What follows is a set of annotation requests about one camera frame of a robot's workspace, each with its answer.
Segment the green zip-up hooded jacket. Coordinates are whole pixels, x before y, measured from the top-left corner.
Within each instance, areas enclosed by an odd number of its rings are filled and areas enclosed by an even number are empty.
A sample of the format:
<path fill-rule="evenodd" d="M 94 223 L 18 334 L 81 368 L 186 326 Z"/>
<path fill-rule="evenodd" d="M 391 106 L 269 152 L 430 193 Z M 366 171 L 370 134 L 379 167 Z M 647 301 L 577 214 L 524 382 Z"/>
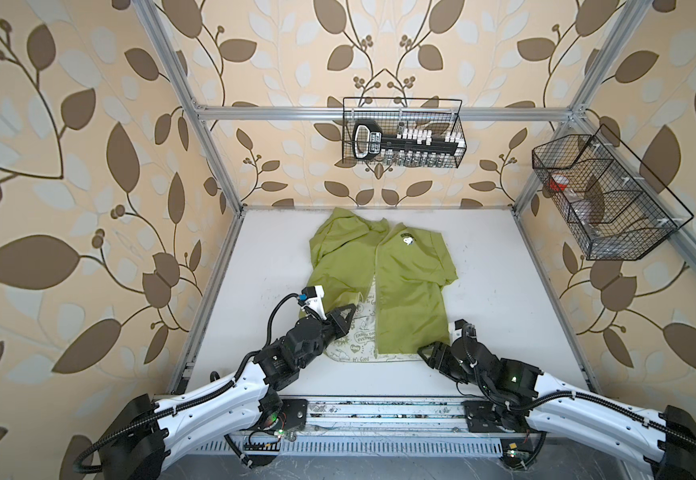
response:
<path fill-rule="evenodd" d="M 449 342 L 443 290 L 458 274 L 441 233 L 337 208 L 309 248 L 308 282 L 323 287 L 325 309 L 357 308 L 348 334 L 328 347 L 329 358 L 411 361 L 420 348 Z"/>

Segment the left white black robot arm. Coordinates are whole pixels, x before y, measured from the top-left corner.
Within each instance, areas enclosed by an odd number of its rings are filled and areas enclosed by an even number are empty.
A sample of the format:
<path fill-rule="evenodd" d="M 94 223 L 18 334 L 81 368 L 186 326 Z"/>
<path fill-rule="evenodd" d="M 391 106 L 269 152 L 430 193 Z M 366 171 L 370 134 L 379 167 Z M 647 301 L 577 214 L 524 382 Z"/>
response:
<path fill-rule="evenodd" d="M 330 343 L 345 337 L 356 305 L 324 315 L 311 308 L 282 337 L 248 353 L 236 372 L 181 395 L 131 400 L 102 437 L 74 459 L 81 475 L 106 479 L 156 479 L 200 445 L 237 431 L 275 424 L 280 391 Z"/>

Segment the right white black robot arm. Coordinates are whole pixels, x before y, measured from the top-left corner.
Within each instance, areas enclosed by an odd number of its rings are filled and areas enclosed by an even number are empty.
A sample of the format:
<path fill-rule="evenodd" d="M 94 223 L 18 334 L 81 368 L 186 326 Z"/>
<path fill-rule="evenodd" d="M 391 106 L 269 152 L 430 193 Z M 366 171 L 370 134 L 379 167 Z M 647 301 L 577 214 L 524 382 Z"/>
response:
<path fill-rule="evenodd" d="M 696 421 L 684 409 L 636 407 L 575 387 L 528 363 L 500 358 L 468 323 L 452 343 L 419 348 L 426 365 L 479 393 L 464 403 L 473 433 L 499 428 L 562 436 L 604 452 L 655 479 L 696 479 Z"/>

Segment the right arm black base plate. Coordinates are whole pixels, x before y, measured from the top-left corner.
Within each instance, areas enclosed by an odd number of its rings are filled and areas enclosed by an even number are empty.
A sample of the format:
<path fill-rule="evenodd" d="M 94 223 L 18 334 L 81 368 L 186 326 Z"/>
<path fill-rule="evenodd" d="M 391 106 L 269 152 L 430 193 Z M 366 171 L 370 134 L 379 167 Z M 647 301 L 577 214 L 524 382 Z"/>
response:
<path fill-rule="evenodd" d="M 464 416 L 470 433 L 519 433 L 529 430 L 526 416 L 521 412 L 509 411 L 484 400 L 466 400 L 462 403 Z"/>

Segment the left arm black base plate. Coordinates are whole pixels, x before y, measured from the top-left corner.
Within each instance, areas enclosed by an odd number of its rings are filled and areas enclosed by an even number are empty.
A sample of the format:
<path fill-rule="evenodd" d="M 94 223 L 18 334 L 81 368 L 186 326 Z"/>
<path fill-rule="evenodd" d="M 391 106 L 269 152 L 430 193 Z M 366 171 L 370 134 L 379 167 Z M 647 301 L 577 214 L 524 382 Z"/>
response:
<path fill-rule="evenodd" d="M 285 398 L 264 416 L 264 431 L 282 435 L 302 429 L 307 421 L 309 402 L 305 398 Z"/>

